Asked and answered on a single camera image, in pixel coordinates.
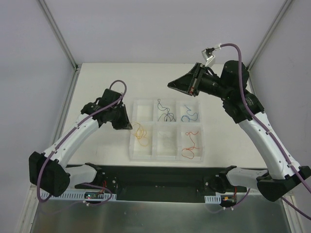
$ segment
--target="robotic arm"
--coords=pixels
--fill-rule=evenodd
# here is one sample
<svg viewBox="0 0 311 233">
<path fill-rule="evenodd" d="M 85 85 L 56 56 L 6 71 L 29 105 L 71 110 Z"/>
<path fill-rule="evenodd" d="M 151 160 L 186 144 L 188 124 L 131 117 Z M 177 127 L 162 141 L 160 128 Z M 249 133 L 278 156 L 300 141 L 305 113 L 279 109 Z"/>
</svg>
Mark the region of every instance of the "robotic arm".
<svg viewBox="0 0 311 233">
<path fill-rule="evenodd" d="M 32 153 L 29 157 L 31 183 L 55 197 L 60 196 L 68 187 L 80 183 L 100 184 L 103 180 L 100 167 L 91 163 L 69 168 L 66 166 L 79 146 L 108 121 L 115 130 L 132 129 L 122 94 L 111 89 L 106 89 L 103 96 L 95 102 L 86 104 L 75 123 L 51 147 L 42 154 Z"/>
<path fill-rule="evenodd" d="M 196 63 L 189 73 L 168 83 L 168 87 L 194 97 L 200 91 L 220 97 L 223 100 L 225 112 L 251 138 L 267 165 L 267 170 L 250 170 L 230 166 L 209 181 L 209 187 L 216 192 L 224 193 L 231 185 L 245 186 L 259 190 L 270 201 L 276 201 L 301 183 L 294 169 L 304 180 L 311 175 L 311 170 L 308 166 L 301 166 L 284 149 L 288 155 L 289 161 L 287 161 L 269 135 L 272 133 L 276 140 L 280 141 L 260 101 L 245 89 L 249 78 L 246 67 L 242 64 L 242 82 L 239 81 L 238 61 L 226 62 L 220 77 L 210 68 L 215 59 L 213 52 L 220 48 L 221 44 L 202 51 L 206 64 Z M 241 89 L 246 104 L 253 114 L 249 114 L 242 101 Z"/>
</svg>

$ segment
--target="perforated white strip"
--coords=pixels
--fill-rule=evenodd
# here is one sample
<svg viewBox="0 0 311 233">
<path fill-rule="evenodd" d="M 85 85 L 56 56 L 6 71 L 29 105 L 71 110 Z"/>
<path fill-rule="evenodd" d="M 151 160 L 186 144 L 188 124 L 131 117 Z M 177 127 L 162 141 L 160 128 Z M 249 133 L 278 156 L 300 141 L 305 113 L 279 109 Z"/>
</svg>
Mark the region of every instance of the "perforated white strip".
<svg viewBox="0 0 311 233">
<path fill-rule="evenodd" d="M 204 196 L 205 204 L 220 204 L 222 203 L 221 196 L 216 194 L 216 196 Z"/>
<path fill-rule="evenodd" d="M 45 191 L 40 191 L 41 193 L 41 197 L 43 199 L 47 198 L 49 196 L 49 193 L 45 192 Z M 90 200 L 90 199 L 85 199 L 84 198 L 84 194 L 87 193 L 85 191 L 65 191 L 62 195 L 60 195 L 59 197 L 54 197 L 51 196 L 51 200 Z M 104 193 L 104 194 L 99 194 L 98 199 L 91 199 L 92 201 L 103 201 L 103 200 L 107 200 L 110 197 L 109 193 Z M 116 194 L 112 194 L 112 198 L 109 200 L 117 200 L 117 195 Z"/>
</svg>

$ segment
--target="red cord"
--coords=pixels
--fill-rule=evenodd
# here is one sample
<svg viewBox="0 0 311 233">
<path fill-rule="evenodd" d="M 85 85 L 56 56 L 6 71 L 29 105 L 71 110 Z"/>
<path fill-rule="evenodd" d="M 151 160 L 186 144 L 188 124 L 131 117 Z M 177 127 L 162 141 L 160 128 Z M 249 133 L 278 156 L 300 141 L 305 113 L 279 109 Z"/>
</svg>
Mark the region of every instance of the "red cord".
<svg viewBox="0 0 311 233">
<path fill-rule="evenodd" d="M 193 153 L 193 149 L 199 149 L 198 147 L 195 147 L 195 142 L 193 141 L 193 139 L 191 138 L 191 134 L 192 135 L 197 135 L 199 133 L 199 131 L 198 132 L 196 132 L 196 133 L 193 133 L 193 132 L 187 132 L 187 133 L 185 133 L 185 135 L 189 135 L 189 138 L 190 138 L 190 140 L 191 140 L 191 142 L 193 143 L 193 147 L 189 147 L 189 148 L 183 148 L 182 150 L 181 150 L 181 155 L 183 156 L 183 157 L 185 157 L 185 158 L 188 158 L 188 159 L 193 159 L 194 158 L 194 153 Z M 188 150 L 188 151 L 190 151 L 191 153 L 192 153 L 192 158 L 189 158 L 189 157 L 187 157 L 187 156 L 184 156 L 183 155 L 183 151 L 184 150 Z"/>
</svg>

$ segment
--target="cable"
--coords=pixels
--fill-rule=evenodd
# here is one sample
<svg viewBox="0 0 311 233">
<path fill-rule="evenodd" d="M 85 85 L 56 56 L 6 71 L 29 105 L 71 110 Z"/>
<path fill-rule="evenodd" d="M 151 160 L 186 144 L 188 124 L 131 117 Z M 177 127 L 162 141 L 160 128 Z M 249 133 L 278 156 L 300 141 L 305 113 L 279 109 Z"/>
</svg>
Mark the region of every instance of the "cable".
<svg viewBox="0 0 311 233">
<path fill-rule="evenodd" d="M 296 210 L 298 213 L 300 213 L 303 217 L 306 217 L 307 219 L 311 220 L 311 217 L 303 213 L 301 210 L 299 210 L 296 206 L 291 204 L 288 200 L 286 200 L 284 197 L 281 197 L 283 201 L 285 201 L 290 207 L 292 207 L 294 210 Z"/>
<path fill-rule="evenodd" d="M 92 187 L 92 188 L 103 189 L 103 190 L 107 191 L 107 192 L 110 194 L 109 197 L 108 197 L 106 200 L 103 200 L 103 201 L 101 201 L 100 203 L 96 203 L 96 204 L 94 204 L 94 203 L 89 203 L 89 202 L 88 202 L 88 203 L 86 204 L 87 206 L 89 206 L 89 205 L 90 205 L 90 206 L 103 205 L 103 204 L 107 203 L 107 202 L 112 198 L 112 192 L 111 192 L 109 189 L 105 188 L 105 187 L 100 187 L 100 186 L 92 185 L 92 184 L 89 184 L 89 183 L 83 183 L 83 185 L 89 186 L 89 187 Z M 60 210 L 57 210 L 57 211 L 55 211 L 55 212 L 52 212 L 52 213 L 44 212 L 42 209 L 40 209 L 40 212 L 42 212 L 42 213 L 45 214 L 45 215 L 55 215 L 55 214 L 58 214 L 58 213 L 60 213 L 60 212 L 62 212 L 62 211 L 64 211 L 64 210 L 67 210 L 67 209 L 71 208 L 72 206 L 74 206 L 74 205 L 76 205 L 76 204 L 78 204 L 78 203 L 86 203 L 86 201 L 85 201 L 85 200 L 78 200 L 78 201 L 75 201 L 75 202 L 71 203 L 70 205 L 68 205 L 68 206 L 66 206 L 66 207 L 64 207 L 64 208 L 62 208 L 62 209 L 60 209 Z"/>
<path fill-rule="evenodd" d="M 138 122 L 134 122 L 134 124 L 132 125 L 133 128 L 134 128 L 135 125 L 139 125 L 139 127 L 138 127 L 137 130 L 135 130 L 135 133 L 132 133 L 132 135 L 134 135 L 134 136 L 137 138 L 137 141 L 138 141 L 138 143 L 139 143 L 141 146 L 143 146 L 143 147 L 148 146 L 148 145 L 149 145 L 149 138 L 146 137 L 147 131 L 144 130 L 143 126 L 142 126 L 141 124 L 139 124 Z M 140 140 L 142 140 L 142 139 L 144 139 L 144 138 L 147 139 L 147 144 L 146 144 L 146 145 L 144 145 L 144 144 L 142 144 L 142 143 L 140 142 Z"/>
<path fill-rule="evenodd" d="M 77 127 L 72 128 L 72 129 L 69 131 L 69 133 L 68 133 L 66 136 L 64 136 L 64 138 L 58 143 L 58 145 L 55 147 L 55 150 L 52 151 L 52 152 L 49 154 L 49 156 L 45 159 L 45 161 L 44 161 L 44 163 L 43 163 L 43 165 L 42 165 L 42 167 L 41 167 L 41 169 L 40 169 L 40 172 L 39 172 L 39 175 L 38 175 L 38 180 L 37 180 L 37 189 L 36 189 L 36 192 L 37 192 L 37 198 L 38 198 L 39 202 L 44 203 L 44 202 L 46 202 L 48 199 L 50 199 L 50 197 L 52 196 L 52 195 L 50 194 L 46 199 L 42 199 L 42 198 L 41 198 L 41 195 L 40 195 L 40 184 L 41 184 L 41 179 L 42 179 L 43 171 L 44 171 L 44 169 L 45 169 L 45 167 L 46 167 L 48 161 L 49 161 L 49 160 L 51 159 L 51 157 L 54 155 L 55 151 L 57 151 L 57 150 L 60 148 L 60 146 L 70 137 L 70 135 L 71 135 L 76 129 L 78 129 L 79 126 L 81 126 L 86 120 L 90 119 L 90 118 L 91 118 L 92 116 L 94 116 L 95 114 L 98 114 L 98 113 L 100 113 L 100 112 L 106 110 L 107 108 L 110 108 L 110 107 L 114 106 L 115 104 L 118 104 L 119 101 L 121 101 L 121 100 L 123 99 L 123 97 L 125 96 L 126 90 L 127 90 L 127 86 L 126 86 L 125 82 L 122 81 L 122 80 L 115 80 L 115 81 L 110 85 L 109 89 L 111 89 L 111 87 L 112 87 L 115 83 L 122 83 L 122 84 L 124 85 L 124 93 L 121 94 L 121 96 L 120 96 L 116 101 L 114 101 L 114 102 L 112 102 L 111 104 L 109 104 L 109 105 L 107 105 L 107 106 L 105 106 L 105 107 L 103 107 L 103 108 L 97 110 L 96 112 L 94 112 L 94 113 L 88 115 L 88 116 L 85 117 L 83 120 L 81 120 L 81 121 L 77 124 Z"/>
<path fill-rule="evenodd" d="M 187 132 L 187 133 L 185 133 L 185 135 L 189 136 L 191 142 L 193 143 L 193 146 L 192 146 L 192 147 L 189 147 L 189 148 L 183 148 L 183 149 L 181 150 L 181 156 L 183 156 L 183 157 L 185 157 L 185 158 L 188 158 L 188 159 L 193 159 L 193 158 L 194 158 L 194 153 L 193 153 L 192 150 L 193 150 L 193 149 L 199 149 L 199 148 L 195 147 L 195 142 L 194 142 L 193 139 L 191 138 L 191 134 L 192 134 L 192 135 L 197 135 L 198 133 L 199 133 L 199 131 L 196 132 L 196 133 L 193 133 L 193 132 Z M 192 158 L 189 158 L 189 157 L 187 157 L 187 156 L 184 156 L 184 155 L 183 155 L 183 151 L 184 151 L 184 150 L 190 151 L 190 152 L 193 154 Z"/>
<path fill-rule="evenodd" d="M 198 119 L 198 113 L 197 112 L 195 112 L 195 113 L 193 113 L 192 115 L 190 114 L 190 113 L 188 113 L 188 111 L 192 111 L 190 108 L 188 108 L 186 105 L 184 105 L 188 110 L 186 111 L 187 112 L 187 114 L 189 115 L 189 116 L 194 116 L 195 114 L 196 114 L 196 119 L 194 120 L 194 119 L 191 119 L 189 116 L 187 116 L 187 115 L 183 115 L 182 117 L 181 117 L 181 121 L 182 122 L 184 122 L 183 121 L 183 117 L 186 117 L 186 118 L 188 118 L 188 122 L 190 122 L 190 120 L 193 120 L 193 121 L 197 121 L 197 119 Z"/>
<path fill-rule="evenodd" d="M 231 207 L 226 207 L 226 208 L 222 208 L 222 209 L 219 209 L 217 211 L 212 211 L 212 210 L 209 210 L 208 208 L 206 208 L 210 213 L 212 214 L 217 214 L 219 212 L 221 212 L 222 210 L 234 210 L 234 208 L 236 208 L 242 201 L 245 200 L 245 198 L 248 196 L 249 192 L 251 191 L 251 189 L 249 188 L 245 194 L 245 196 L 239 201 L 237 202 L 234 206 Z"/>
<path fill-rule="evenodd" d="M 245 100 L 245 96 L 244 96 L 244 91 L 243 91 L 243 82 L 242 82 L 242 54 L 241 54 L 241 50 L 240 48 L 232 43 L 227 43 L 227 44 L 222 44 L 220 45 L 220 47 L 226 47 L 226 46 L 232 46 L 234 47 L 237 52 L 238 52 L 238 57 L 239 57 L 239 87 L 240 87 L 240 94 L 241 94 L 241 99 L 243 102 L 243 105 L 245 106 L 247 112 L 249 113 L 249 115 L 266 131 L 267 134 L 269 134 L 271 136 L 271 138 L 273 139 L 273 141 L 275 142 L 275 144 L 277 145 L 277 147 L 279 148 L 279 150 L 281 151 L 282 155 L 284 156 L 286 162 L 288 163 L 288 165 L 291 167 L 291 169 L 294 171 L 294 173 L 296 174 L 296 176 L 299 178 L 299 180 L 301 181 L 301 183 L 305 186 L 305 188 L 311 193 L 311 187 L 305 182 L 305 180 L 301 177 L 301 175 L 299 174 L 299 172 L 296 170 L 296 168 L 294 166 L 292 166 L 292 163 L 288 157 L 288 155 L 286 154 L 285 150 L 283 149 L 283 147 L 281 146 L 280 142 L 277 140 L 277 138 L 274 136 L 274 134 L 272 132 L 270 132 L 269 128 L 267 126 L 265 126 L 264 123 L 262 123 L 254 114 L 253 112 L 249 109 L 249 107 L 247 106 L 246 100 Z"/>
<path fill-rule="evenodd" d="M 171 111 L 170 108 L 163 107 L 162 104 L 160 103 L 160 101 L 161 101 L 161 99 L 157 99 L 157 102 L 158 102 L 157 108 L 158 108 L 158 110 L 160 110 L 160 111 L 167 111 L 167 113 L 163 113 L 163 114 L 159 117 L 158 121 L 160 121 L 160 119 L 161 119 L 161 117 L 162 117 L 163 115 L 164 115 L 164 121 L 167 121 L 168 119 L 170 119 L 170 122 L 176 121 L 176 119 L 174 118 L 174 114 L 173 114 L 173 113 L 170 113 L 170 111 Z"/>
</svg>

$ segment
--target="metal frame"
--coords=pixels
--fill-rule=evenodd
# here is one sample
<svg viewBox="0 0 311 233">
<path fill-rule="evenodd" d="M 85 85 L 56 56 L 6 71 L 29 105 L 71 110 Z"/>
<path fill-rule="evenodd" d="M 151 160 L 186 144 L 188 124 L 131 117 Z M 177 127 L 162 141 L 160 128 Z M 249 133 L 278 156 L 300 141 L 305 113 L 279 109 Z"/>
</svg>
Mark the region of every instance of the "metal frame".
<svg viewBox="0 0 311 233">
<path fill-rule="evenodd" d="M 273 35 L 274 31 L 277 29 L 280 21 L 284 18 L 284 16 L 288 12 L 290 6 L 292 5 L 292 3 L 294 1 L 295 0 L 285 0 L 284 1 L 282 7 L 280 8 L 278 14 L 276 15 L 276 17 L 274 19 L 274 21 L 272 22 L 267 33 L 265 34 L 261 43 L 259 44 L 258 48 L 256 49 L 256 52 L 254 53 L 254 55 L 250 61 L 250 64 L 248 65 L 249 70 L 252 69 L 252 67 L 254 66 L 256 61 L 258 60 L 262 51 L 264 50 L 267 43 L 269 42 L 269 39 Z M 43 14 L 45 15 L 46 20 L 49 23 L 57 41 L 59 42 L 60 47 L 64 51 L 68 61 L 70 62 L 70 64 L 72 65 L 72 67 L 74 69 L 74 75 L 71 79 L 66 99 L 62 105 L 62 112 L 61 112 L 61 115 L 58 119 L 57 128 L 55 130 L 55 134 L 54 134 L 53 139 L 52 139 L 52 142 L 54 142 L 61 136 L 62 130 L 64 128 L 67 113 L 69 111 L 69 107 L 70 107 L 70 103 L 71 103 L 71 99 L 72 99 L 72 96 L 73 96 L 73 93 L 74 93 L 74 90 L 75 90 L 75 87 L 77 84 L 77 80 L 79 77 L 81 65 L 77 65 L 74 57 L 72 56 L 72 53 L 70 52 L 69 47 L 68 47 L 67 43 L 65 42 L 65 40 L 64 40 L 56 22 L 55 22 L 55 19 L 53 18 L 52 14 L 51 14 L 51 11 L 48 8 L 45 0 L 37 0 L 37 2 L 39 4 Z M 250 85 L 251 91 L 255 94 L 255 90 L 254 90 L 254 87 L 252 85 L 251 80 L 249 80 L 249 85 Z M 254 191 L 252 190 L 251 195 L 259 195 L 259 193 L 256 190 L 254 190 Z M 286 198 L 296 206 L 294 196 L 292 196 L 293 194 L 288 193 L 288 195 L 289 196 L 286 196 Z M 288 221 L 290 223 L 290 227 L 291 227 L 292 232 L 304 233 L 305 231 L 303 229 L 300 214 L 298 214 L 295 210 L 290 208 L 286 203 L 283 202 L 283 204 L 284 204 L 284 208 L 285 208 L 286 215 L 287 215 Z M 38 205 L 38 200 L 36 197 L 36 187 L 34 185 L 32 185 L 32 186 L 30 186 L 29 193 L 28 193 L 28 196 L 27 196 L 27 199 L 25 202 L 25 206 L 24 206 L 23 211 L 21 213 L 21 217 L 19 219 L 19 223 L 17 225 L 16 232 L 19 232 L 19 233 L 30 232 L 30 229 L 31 229 L 31 226 L 32 226 L 32 223 L 34 220 L 35 212 L 37 209 L 37 205 Z"/>
</svg>

